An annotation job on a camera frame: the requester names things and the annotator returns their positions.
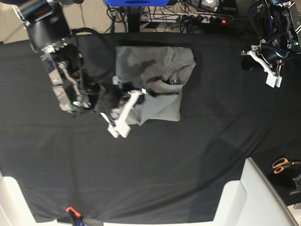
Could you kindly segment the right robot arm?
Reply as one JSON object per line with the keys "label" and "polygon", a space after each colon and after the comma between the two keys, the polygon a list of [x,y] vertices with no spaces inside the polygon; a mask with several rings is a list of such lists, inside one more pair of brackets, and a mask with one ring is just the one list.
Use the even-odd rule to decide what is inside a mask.
{"label": "right robot arm", "polygon": [[59,1],[26,0],[12,7],[26,29],[32,50],[40,54],[62,111],[98,112],[116,119],[145,103],[147,92],[143,89],[120,81],[107,83],[110,70],[89,75],[79,48],[79,33],[98,37],[113,59],[117,58],[117,49],[94,29],[71,29]]}

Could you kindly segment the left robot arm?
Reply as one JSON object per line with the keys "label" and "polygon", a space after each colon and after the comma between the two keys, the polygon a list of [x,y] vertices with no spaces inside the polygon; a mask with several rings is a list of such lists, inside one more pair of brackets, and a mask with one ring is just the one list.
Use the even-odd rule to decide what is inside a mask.
{"label": "left robot arm", "polygon": [[301,15],[294,0],[258,0],[248,9],[248,18],[259,38],[258,45],[241,52],[241,67],[260,67],[260,59],[273,72],[301,53]]}

